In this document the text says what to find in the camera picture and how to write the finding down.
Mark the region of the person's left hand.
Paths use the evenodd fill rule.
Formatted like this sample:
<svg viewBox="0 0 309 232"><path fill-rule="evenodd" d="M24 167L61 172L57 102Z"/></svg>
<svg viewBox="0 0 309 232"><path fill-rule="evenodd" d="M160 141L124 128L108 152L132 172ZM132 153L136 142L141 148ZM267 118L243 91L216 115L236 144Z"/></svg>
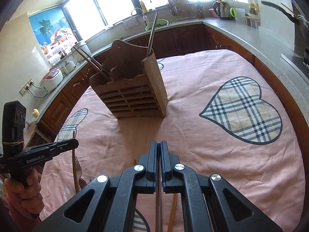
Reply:
<svg viewBox="0 0 309 232"><path fill-rule="evenodd" d="M32 214L40 214L45 206L40 193L40 179L41 174L32 168L26 179L26 186L11 178L4 181L9 203L24 217L32 218Z"/></svg>

